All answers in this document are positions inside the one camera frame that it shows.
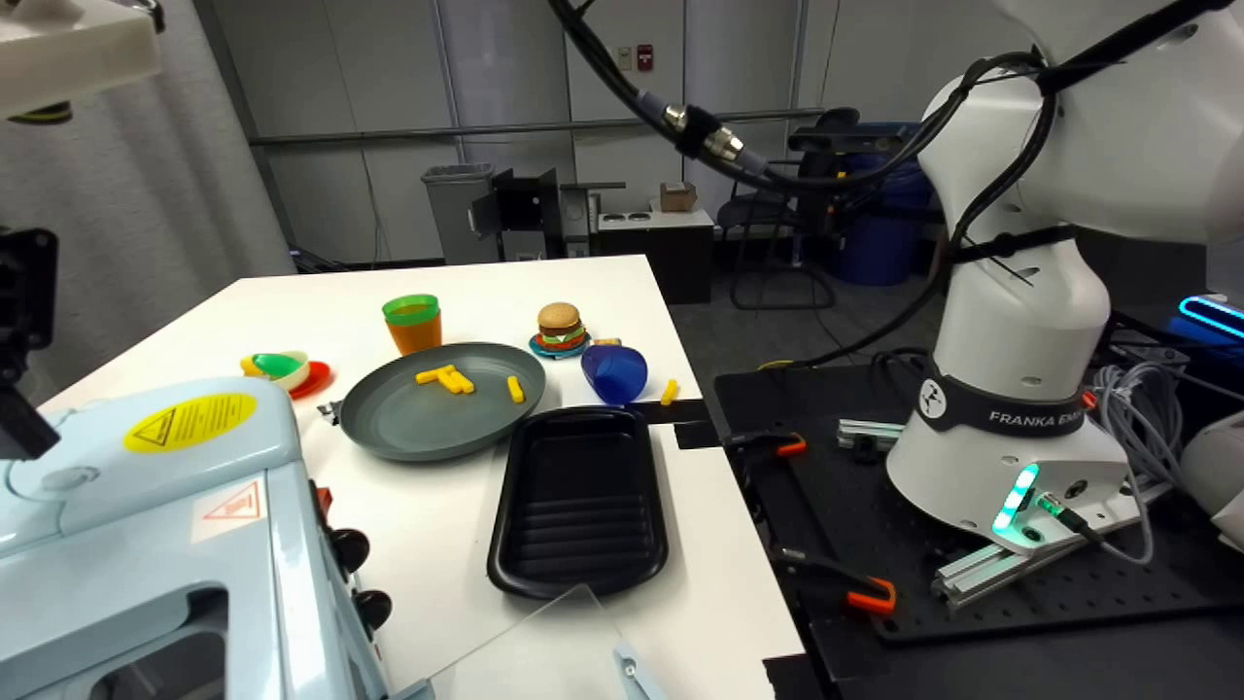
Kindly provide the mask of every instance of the plate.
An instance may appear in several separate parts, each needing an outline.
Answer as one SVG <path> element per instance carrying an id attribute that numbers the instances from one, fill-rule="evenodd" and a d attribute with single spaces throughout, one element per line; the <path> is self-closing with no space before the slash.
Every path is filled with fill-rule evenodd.
<path id="1" fill-rule="evenodd" d="M 457 365 L 471 395 L 437 384 L 414 384 L 414 371 Z M 511 404 L 506 375 L 515 375 L 523 400 Z M 342 400 L 342 426 L 353 444 L 389 461 L 446 461 L 496 444 L 545 395 L 545 365 L 496 343 L 454 343 L 397 359 L 356 381 Z"/>

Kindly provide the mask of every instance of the orange cup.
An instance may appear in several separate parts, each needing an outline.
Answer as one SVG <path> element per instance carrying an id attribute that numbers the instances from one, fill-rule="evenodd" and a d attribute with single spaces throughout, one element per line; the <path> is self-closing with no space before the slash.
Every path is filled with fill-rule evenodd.
<path id="1" fill-rule="evenodd" d="M 401 355 L 418 355 L 437 347 L 435 296 L 397 296 L 379 311 Z"/>

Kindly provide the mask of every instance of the table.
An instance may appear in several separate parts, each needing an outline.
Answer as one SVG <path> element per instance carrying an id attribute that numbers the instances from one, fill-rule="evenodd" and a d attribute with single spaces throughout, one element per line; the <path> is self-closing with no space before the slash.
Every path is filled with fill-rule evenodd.
<path id="1" fill-rule="evenodd" d="M 379 304 L 401 292 L 437 296 L 446 343 L 509 347 L 532 333 L 540 304 L 575 300 L 596 333 L 625 336 L 650 359 L 645 400 L 668 375 L 682 395 L 699 395 L 645 257 L 588 257 L 238 281 L 46 406 L 190 375 L 238 375 L 238 359 L 255 351 L 308 351 L 329 360 L 336 381 L 318 400 L 336 400 L 392 359 Z M 575 360 L 545 360 L 545 369 L 540 406 L 596 404 Z M 397 602 L 389 627 L 378 629 L 392 686 L 443 667 L 532 609 L 484 580 L 501 447 L 435 470 L 389 465 L 356 452 L 316 404 L 294 404 L 294 419 L 309 479 L 335 488 L 329 523 L 374 539 L 361 580 Z M 651 426 L 651 453 L 668 511 L 668 565 L 645 585 L 607 597 L 607 609 L 668 697 L 770 697 L 763 657 L 800 651 L 800 636 L 732 465 L 715 447 L 678 452 L 668 422 Z"/>
<path id="2" fill-rule="evenodd" d="M 846 483 L 874 483 L 874 461 L 850 461 L 837 452 L 837 419 L 868 414 L 894 419 L 901 400 L 894 375 L 870 369 L 790 369 L 790 371 L 735 371 L 715 381 L 732 430 L 786 426 L 805 430 L 807 457 L 790 470 L 765 470 L 759 487 L 763 509 L 770 509 L 772 536 L 794 549 L 840 554 L 822 549 L 855 549 L 857 567 L 894 574 L 901 589 L 918 589 L 923 571 L 888 571 L 894 552 L 868 549 L 857 539 L 874 528 L 874 515 L 894 515 L 878 488 L 846 492 Z M 1194 552 L 1214 549 L 1214 571 L 1244 580 L 1244 559 L 1214 543 L 1214 532 L 1194 519 L 1179 519 L 1179 532 L 1161 532 L 1159 519 L 1159 567 L 1161 571 L 1113 571 L 1093 580 L 1101 585 L 1093 607 L 1116 602 L 1116 574 L 1159 580 L 1185 574 L 1190 585 L 1207 589 L 1205 567 L 1190 567 Z M 989 602 L 948 614 L 967 620 L 996 614 Z M 846 619 L 831 607 L 805 607 L 807 657 L 831 675 L 843 700 L 907 700 L 907 697 L 1240 697 L 1244 657 L 1244 607 L 1185 609 L 1161 619 L 1127 620 L 1050 620 L 1041 629 L 986 629 L 936 642 L 881 642 L 874 627 Z"/>
<path id="3" fill-rule="evenodd" d="M 650 208 L 645 219 L 597 212 L 588 237 L 589 257 L 650 251 L 655 282 L 668 304 L 712 300 L 712 273 L 715 273 L 712 244 L 715 244 L 715 221 L 699 204 L 689 212 Z"/>

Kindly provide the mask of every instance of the black desk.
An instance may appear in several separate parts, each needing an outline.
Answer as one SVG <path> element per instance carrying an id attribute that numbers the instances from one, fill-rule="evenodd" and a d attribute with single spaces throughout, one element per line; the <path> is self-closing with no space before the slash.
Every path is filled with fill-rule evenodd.
<path id="1" fill-rule="evenodd" d="M 748 496 L 770 509 L 778 539 L 829 549 L 829 470 L 840 457 L 840 414 L 901 414 L 894 384 L 868 369 L 737 371 L 715 381 L 732 430 L 790 426 L 807 435 L 807 453 L 790 470 L 765 470 Z M 1093 620 L 1024 632 L 975 632 L 954 642 L 886 644 L 874 627 L 790 596 L 807 651 L 846 700 L 971 700 L 971 697 L 1240 697 L 1244 614 L 1181 614 L 1150 620 Z"/>

